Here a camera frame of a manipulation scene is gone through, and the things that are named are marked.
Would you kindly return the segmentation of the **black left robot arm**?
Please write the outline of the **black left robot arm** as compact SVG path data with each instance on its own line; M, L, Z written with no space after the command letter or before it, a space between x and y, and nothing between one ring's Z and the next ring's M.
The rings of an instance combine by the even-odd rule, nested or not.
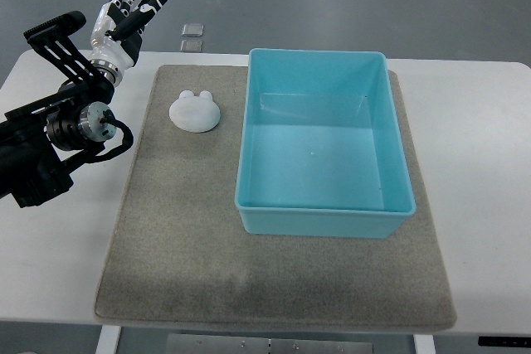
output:
M27 43L65 77L59 90L5 114L1 123L1 195L40 206L70 190L71 174L128 151L134 136L109 105L114 81L71 42L85 25L68 12L24 33Z

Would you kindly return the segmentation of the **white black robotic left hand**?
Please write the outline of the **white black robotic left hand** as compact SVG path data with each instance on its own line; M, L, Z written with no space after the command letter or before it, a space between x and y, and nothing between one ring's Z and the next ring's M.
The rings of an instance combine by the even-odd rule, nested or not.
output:
M136 65L146 26L168 0L109 0L92 30L91 60L115 65L120 72Z

